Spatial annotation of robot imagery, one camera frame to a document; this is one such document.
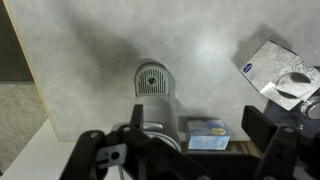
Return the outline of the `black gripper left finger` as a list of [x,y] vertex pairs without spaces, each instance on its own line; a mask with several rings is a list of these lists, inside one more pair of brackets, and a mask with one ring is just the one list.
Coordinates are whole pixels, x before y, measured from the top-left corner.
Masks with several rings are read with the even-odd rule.
[[136,128],[140,128],[143,122],[143,105],[136,104],[133,108],[130,124]]

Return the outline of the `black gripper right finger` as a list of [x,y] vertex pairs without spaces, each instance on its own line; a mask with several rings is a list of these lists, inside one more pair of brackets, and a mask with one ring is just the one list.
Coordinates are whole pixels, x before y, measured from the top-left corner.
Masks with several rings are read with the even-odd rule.
[[277,127],[255,106],[245,106],[241,127],[254,143],[267,143]]

